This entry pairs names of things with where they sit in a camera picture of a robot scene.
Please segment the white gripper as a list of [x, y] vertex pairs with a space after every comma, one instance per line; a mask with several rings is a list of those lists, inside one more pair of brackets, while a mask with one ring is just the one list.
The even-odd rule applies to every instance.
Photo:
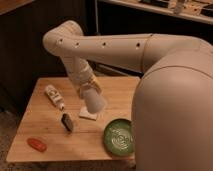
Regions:
[[74, 59], [69, 64], [68, 76], [80, 99], [83, 99], [84, 89], [93, 87], [98, 93], [101, 93], [101, 87], [96, 77], [93, 77], [93, 70], [89, 63], [83, 59]]

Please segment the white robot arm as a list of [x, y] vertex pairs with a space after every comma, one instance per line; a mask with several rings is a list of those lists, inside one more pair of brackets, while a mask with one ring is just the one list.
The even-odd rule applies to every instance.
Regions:
[[85, 36], [67, 21], [43, 37], [73, 83], [88, 60], [143, 74], [132, 102], [137, 171], [213, 171], [213, 45], [191, 36]]

